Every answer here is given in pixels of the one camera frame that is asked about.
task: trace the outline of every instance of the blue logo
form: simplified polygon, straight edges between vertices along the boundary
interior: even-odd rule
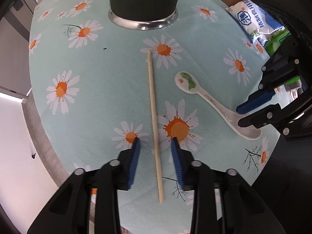
[[[242,25],[248,26],[252,23],[250,15],[246,11],[240,11],[237,13],[238,20]]]

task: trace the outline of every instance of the tablecloth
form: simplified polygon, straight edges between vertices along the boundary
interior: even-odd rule
[[[121,225],[134,234],[187,233],[193,192],[176,182],[171,138],[210,168],[235,168],[249,184],[279,134],[271,126],[250,141],[237,135],[199,95],[177,88],[188,71],[235,111],[257,89],[269,58],[224,10],[220,0],[178,0],[178,19],[163,29],[134,31],[108,18],[109,0],[43,0],[29,44],[35,103],[47,136],[68,172],[98,169],[141,140],[135,183],[119,192]],[[164,204],[157,198],[146,52],[152,49]],[[285,89],[268,104],[288,104]],[[215,191],[218,217],[220,195]]]

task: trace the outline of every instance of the metal rim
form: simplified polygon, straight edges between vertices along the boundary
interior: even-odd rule
[[[155,21],[128,20],[116,16],[111,9],[109,9],[108,11],[108,18],[110,19],[110,21],[112,21],[112,23],[122,28],[130,30],[154,30],[164,28],[166,26],[171,25],[175,20],[177,20],[177,17],[178,17],[177,9],[175,9],[170,16]]]

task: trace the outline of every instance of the white wall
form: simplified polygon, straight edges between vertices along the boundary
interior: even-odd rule
[[[0,203],[21,234],[57,190],[34,152],[21,104],[0,98]]]

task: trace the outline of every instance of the green pattern on spoon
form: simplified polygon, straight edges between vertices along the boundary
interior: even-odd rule
[[[181,72],[180,75],[188,81],[189,90],[196,87],[196,83],[193,81],[192,77],[188,73]]]

